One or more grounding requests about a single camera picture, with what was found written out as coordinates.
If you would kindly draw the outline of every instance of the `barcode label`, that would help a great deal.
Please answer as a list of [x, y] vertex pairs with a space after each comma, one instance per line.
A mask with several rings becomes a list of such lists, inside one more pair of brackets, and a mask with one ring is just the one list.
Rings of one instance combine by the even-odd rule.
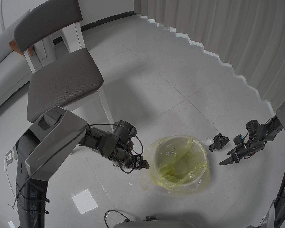
[[141, 160], [141, 156], [138, 156], [137, 163], [136, 163], [136, 168], [138, 168], [138, 167], [139, 167], [140, 160]]

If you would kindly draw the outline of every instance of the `curtain fold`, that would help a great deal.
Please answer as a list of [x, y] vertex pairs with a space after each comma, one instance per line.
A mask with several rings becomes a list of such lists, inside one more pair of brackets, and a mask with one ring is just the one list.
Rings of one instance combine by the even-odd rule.
[[230, 63], [273, 110], [285, 101], [284, 0], [134, 0], [155, 19]]

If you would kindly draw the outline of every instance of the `white sofa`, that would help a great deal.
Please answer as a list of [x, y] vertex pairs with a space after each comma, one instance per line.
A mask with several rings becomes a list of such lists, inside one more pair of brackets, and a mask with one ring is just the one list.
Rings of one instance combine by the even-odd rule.
[[[29, 82], [32, 76], [25, 56], [16, 53], [9, 47], [11, 39], [9, 36], [14, 33], [15, 27], [21, 19], [22, 17], [0, 34], [0, 55], [8, 54], [2, 61], [0, 58], [0, 105]], [[33, 46], [32, 62], [38, 70], [53, 61], [55, 61], [54, 45], [51, 36], [48, 36]]]

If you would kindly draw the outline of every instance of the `orange cushion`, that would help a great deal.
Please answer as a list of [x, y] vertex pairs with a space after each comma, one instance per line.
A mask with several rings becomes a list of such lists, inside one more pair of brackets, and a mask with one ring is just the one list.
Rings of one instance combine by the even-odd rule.
[[[19, 53], [20, 55], [24, 55], [24, 53], [20, 52], [20, 50], [18, 49], [17, 44], [16, 44], [16, 42], [15, 42], [15, 39], [13, 39], [13, 40], [9, 43], [9, 46], [12, 48], [13, 51]], [[28, 49], [28, 51], [29, 51], [31, 57], [33, 56], [32, 49], [33, 49], [33, 47], [30, 47], [30, 48]]]

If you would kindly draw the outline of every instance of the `wall socket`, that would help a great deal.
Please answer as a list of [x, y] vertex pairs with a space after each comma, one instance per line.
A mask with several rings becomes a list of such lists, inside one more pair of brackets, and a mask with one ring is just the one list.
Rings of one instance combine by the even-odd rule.
[[12, 150], [6, 154], [6, 164], [10, 165], [13, 162]]

